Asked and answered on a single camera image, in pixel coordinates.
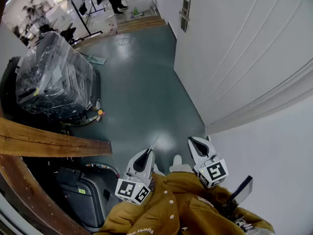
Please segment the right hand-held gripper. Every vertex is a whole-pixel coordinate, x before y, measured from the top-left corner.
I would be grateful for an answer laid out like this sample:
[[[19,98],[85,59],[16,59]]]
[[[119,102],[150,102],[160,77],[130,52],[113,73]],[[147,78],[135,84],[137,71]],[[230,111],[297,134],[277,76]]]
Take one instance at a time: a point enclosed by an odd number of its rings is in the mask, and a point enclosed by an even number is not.
[[[193,171],[201,183],[212,188],[226,179],[229,173],[225,160],[219,153],[215,153],[210,141],[201,137],[189,137],[188,147],[195,162]]]

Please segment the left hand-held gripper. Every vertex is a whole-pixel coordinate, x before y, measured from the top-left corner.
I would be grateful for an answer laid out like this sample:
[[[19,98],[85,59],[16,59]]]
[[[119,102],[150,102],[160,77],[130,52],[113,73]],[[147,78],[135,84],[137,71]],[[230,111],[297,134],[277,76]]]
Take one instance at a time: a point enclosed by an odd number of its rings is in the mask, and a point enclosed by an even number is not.
[[[151,149],[143,150],[133,156],[122,178],[118,179],[115,195],[121,200],[141,205],[152,192],[152,170],[155,154]]]

